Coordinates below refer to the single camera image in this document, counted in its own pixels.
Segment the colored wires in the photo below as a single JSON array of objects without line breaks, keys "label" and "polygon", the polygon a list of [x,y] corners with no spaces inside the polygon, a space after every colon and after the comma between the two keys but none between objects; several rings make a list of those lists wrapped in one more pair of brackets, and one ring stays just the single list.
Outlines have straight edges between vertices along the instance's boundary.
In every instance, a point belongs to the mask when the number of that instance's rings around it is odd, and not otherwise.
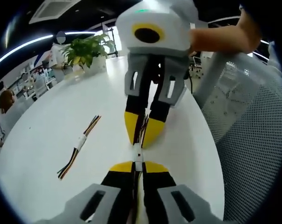
[{"label": "colored wires", "polygon": [[58,178],[60,180],[63,179],[63,177],[67,174],[67,172],[69,171],[69,169],[71,168],[72,164],[74,163],[76,156],[78,155],[78,153],[80,152],[82,146],[84,145],[87,136],[89,135],[89,133],[91,132],[91,130],[94,128],[94,126],[97,124],[97,122],[99,121],[99,119],[101,118],[101,116],[97,115],[93,118],[93,120],[90,122],[88,128],[84,131],[82,137],[79,138],[79,142],[77,144],[76,147],[74,147],[74,150],[72,152],[71,158],[69,160],[69,162],[66,164],[65,167],[63,167],[61,170],[59,170],[58,173]]}]

